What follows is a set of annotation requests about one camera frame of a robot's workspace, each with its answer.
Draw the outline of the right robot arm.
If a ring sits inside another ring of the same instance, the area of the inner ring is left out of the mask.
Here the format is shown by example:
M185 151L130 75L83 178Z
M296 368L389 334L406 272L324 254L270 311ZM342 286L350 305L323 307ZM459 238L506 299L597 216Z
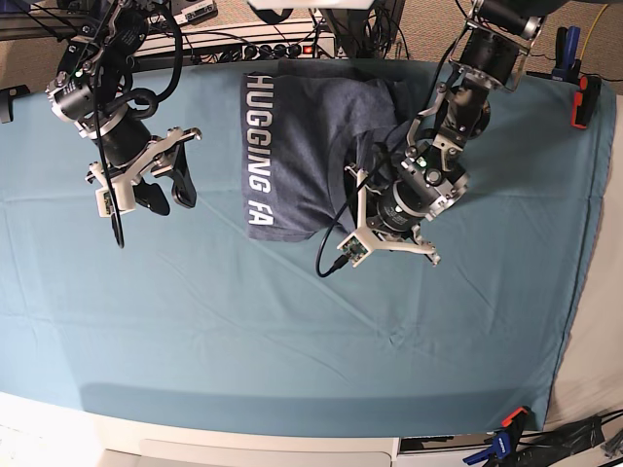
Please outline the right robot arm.
M89 166L88 183L97 183L97 210L103 218L129 213L137 206L166 216L169 198L146 175L171 180L171 196L191 209L197 192L186 160L185 144L202 137L196 127L175 126L164 137L144 124L176 90L183 65L183 35L170 8L159 1L103 1L92 15L96 30L69 42L56 77L46 88L52 110L74 125L99 150ZM133 56L145 42L150 19L164 19L174 39L172 75L154 92L133 84Z

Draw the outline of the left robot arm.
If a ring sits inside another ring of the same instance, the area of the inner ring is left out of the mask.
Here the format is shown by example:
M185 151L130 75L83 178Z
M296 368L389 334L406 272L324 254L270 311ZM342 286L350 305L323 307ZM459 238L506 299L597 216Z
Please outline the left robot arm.
M437 84L433 103L414 117L405 144L380 145L370 170L347 166L354 187L344 209L354 214L355 228L339 244L331 272L357 267L381 250L439 263L436 247L421 236L421 222L433 221L466 193L468 175L459 157L489 124L490 92L518 87L545 20L523 3L473 2L444 56L452 72Z

